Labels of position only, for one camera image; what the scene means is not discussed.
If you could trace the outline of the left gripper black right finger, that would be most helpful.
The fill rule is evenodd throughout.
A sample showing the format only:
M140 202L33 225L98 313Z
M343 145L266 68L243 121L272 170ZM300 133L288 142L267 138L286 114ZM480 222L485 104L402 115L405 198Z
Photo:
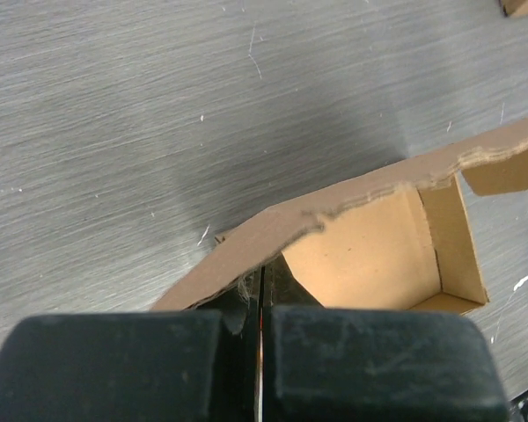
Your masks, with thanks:
M262 280L266 421L506 421L478 327L450 312L327 309L284 258Z

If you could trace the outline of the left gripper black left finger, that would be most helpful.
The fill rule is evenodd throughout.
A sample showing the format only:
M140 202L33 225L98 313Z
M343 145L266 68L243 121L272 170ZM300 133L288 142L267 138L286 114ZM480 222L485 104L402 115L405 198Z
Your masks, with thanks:
M21 320L0 348L0 421L254 421L261 278L197 309Z

